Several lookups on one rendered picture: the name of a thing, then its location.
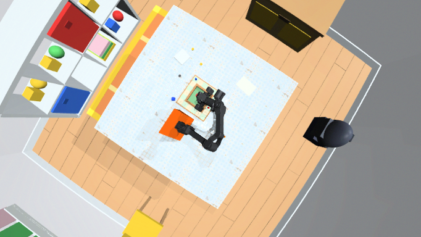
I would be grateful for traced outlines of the white flat sheet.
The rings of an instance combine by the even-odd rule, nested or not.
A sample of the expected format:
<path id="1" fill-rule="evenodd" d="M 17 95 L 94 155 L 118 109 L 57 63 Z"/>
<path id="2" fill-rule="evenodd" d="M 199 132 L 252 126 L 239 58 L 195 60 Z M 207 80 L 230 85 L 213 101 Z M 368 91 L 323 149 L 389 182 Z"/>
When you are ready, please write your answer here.
<path id="1" fill-rule="evenodd" d="M 250 94 L 256 89 L 256 87 L 245 77 L 242 77 L 242 79 L 236 85 L 240 87 L 248 96 L 250 96 Z"/>

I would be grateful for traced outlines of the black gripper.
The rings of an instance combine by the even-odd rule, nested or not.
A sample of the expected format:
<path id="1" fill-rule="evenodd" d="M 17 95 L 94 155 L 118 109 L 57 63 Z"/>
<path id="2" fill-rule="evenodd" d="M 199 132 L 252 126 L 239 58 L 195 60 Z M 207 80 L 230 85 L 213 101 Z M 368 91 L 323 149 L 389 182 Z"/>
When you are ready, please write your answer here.
<path id="1" fill-rule="evenodd" d="M 203 92 L 203 93 L 205 93 L 205 94 L 207 94 L 208 96 L 209 95 L 212 95 L 213 94 L 213 92 L 214 92 L 214 90 L 210 87 L 210 86 L 208 86 L 207 88 L 206 88 L 206 91 L 208 92 Z M 210 100 L 211 98 L 210 97 L 208 97 L 208 98 L 206 98 L 206 102 L 198 102 L 198 104 L 196 104 L 195 105 L 195 109 L 196 110 L 198 110 L 198 111 L 202 111 L 203 110 L 203 107 L 202 106 L 204 106 L 204 105 L 207 105 L 207 103 L 208 103 L 208 101 Z M 199 105 L 200 104 L 200 105 Z M 207 105 L 208 106 L 208 105 Z"/>

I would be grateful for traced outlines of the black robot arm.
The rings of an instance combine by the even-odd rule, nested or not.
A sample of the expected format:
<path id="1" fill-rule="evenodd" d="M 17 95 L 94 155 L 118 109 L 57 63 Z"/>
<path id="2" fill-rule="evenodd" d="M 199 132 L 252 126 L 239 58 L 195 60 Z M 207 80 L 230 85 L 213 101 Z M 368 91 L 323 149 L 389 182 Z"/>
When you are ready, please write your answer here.
<path id="1" fill-rule="evenodd" d="M 224 105 L 222 99 L 225 95 L 226 93 L 218 89 L 214 94 L 215 100 L 210 99 L 207 103 L 207 105 L 211 107 L 210 110 L 212 112 L 215 112 L 216 114 L 215 134 L 212 135 L 209 139 L 205 139 L 204 137 L 202 137 L 194 131 L 195 128 L 187 124 L 185 125 L 183 122 L 180 121 L 177 122 L 174 128 L 177 129 L 177 132 L 181 134 L 192 136 L 194 139 L 196 139 L 202 144 L 205 150 L 215 152 L 224 138 L 224 115 L 226 113 L 226 106 Z M 196 97 L 198 102 L 206 102 L 206 98 L 208 98 L 208 95 L 199 91 Z M 213 142 L 215 140 L 217 140 L 216 143 Z"/>

